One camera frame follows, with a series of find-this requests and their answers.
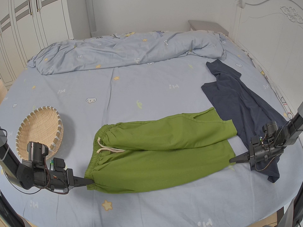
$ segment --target bamboo basket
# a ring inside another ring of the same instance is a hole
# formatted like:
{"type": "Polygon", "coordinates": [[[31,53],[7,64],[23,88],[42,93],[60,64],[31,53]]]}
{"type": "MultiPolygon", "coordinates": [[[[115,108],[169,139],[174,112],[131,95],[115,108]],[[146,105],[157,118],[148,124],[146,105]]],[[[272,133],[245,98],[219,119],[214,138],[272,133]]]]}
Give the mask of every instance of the bamboo basket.
{"type": "Polygon", "coordinates": [[[59,112],[50,106],[32,111],[21,123],[16,136],[16,150],[21,159],[28,160],[27,144],[30,141],[48,146],[48,160],[59,149],[63,138],[63,125],[59,112]]]}

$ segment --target blue blanket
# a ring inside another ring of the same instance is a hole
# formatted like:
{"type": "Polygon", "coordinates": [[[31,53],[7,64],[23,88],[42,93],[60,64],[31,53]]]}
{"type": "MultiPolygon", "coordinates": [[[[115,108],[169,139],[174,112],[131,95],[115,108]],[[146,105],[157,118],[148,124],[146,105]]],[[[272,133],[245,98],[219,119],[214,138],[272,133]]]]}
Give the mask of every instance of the blue blanket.
{"type": "Polygon", "coordinates": [[[40,51],[28,66],[36,66],[42,75],[50,75],[153,63],[186,55],[226,58],[219,34],[149,32],[57,42],[40,51]]]}

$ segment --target green trousers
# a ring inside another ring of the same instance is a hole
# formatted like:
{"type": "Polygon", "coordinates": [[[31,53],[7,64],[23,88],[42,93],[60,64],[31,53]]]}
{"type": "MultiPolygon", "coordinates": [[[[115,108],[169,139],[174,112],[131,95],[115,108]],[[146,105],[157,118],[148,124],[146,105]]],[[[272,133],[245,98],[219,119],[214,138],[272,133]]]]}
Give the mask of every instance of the green trousers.
{"type": "Polygon", "coordinates": [[[147,192],[185,184],[229,165],[231,120],[214,108],[154,121],[103,125],[95,135],[85,178],[89,190],[147,192]]]}

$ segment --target dark blue t-shirt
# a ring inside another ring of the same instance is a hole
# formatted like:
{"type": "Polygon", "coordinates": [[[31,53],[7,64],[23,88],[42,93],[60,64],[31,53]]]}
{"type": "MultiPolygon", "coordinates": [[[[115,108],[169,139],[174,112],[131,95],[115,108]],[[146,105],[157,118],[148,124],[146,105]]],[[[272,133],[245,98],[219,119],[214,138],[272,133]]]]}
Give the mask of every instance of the dark blue t-shirt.
{"type": "MultiPolygon", "coordinates": [[[[263,125],[269,121],[276,121],[278,127],[285,125],[286,120],[266,101],[250,90],[241,80],[241,73],[232,69],[219,59],[206,63],[217,81],[205,83],[201,88],[209,101],[213,104],[218,115],[223,120],[232,119],[237,135],[248,149],[251,137],[259,134],[264,136],[263,125]]],[[[276,157],[261,173],[268,175],[268,180],[276,182],[279,177],[276,157]]],[[[263,169],[268,161],[256,163],[257,169],[263,169]]]]}

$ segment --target door handle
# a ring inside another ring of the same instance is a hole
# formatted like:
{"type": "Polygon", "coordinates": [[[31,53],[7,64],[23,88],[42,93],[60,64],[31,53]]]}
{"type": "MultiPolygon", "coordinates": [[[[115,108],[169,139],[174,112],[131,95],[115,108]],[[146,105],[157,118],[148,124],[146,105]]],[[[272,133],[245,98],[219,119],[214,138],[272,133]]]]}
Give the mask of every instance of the door handle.
{"type": "Polygon", "coordinates": [[[38,7],[38,0],[36,0],[36,6],[37,6],[37,12],[39,12],[39,7],[38,7]]]}
{"type": "Polygon", "coordinates": [[[32,12],[32,9],[31,9],[31,0],[27,0],[27,3],[28,3],[29,14],[32,16],[33,12],[32,12]]]}

